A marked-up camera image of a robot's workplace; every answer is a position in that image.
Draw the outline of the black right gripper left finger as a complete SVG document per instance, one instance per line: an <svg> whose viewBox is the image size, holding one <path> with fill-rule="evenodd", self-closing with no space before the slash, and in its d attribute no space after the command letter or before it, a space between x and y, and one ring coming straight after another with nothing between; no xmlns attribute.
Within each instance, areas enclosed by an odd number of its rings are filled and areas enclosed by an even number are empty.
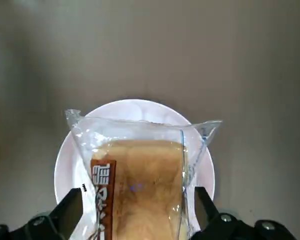
<svg viewBox="0 0 300 240"><path fill-rule="evenodd" d="M0 240L68 240L82 215L82 190L72 188L49 214L33 217L15 230L0 224Z"/></svg>

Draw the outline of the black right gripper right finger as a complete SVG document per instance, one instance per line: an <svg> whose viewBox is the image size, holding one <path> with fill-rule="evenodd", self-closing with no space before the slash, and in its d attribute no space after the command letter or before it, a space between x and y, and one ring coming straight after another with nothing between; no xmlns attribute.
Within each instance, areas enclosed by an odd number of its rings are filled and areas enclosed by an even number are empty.
<svg viewBox="0 0 300 240"><path fill-rule="evenodd" d="M199 220L201 230L192 235L194 240L294 240L296 237L281 223L257 220L254 226L244 223L232 214L219 212L203 186L194 188L195 214L205 214Z"/></svg>

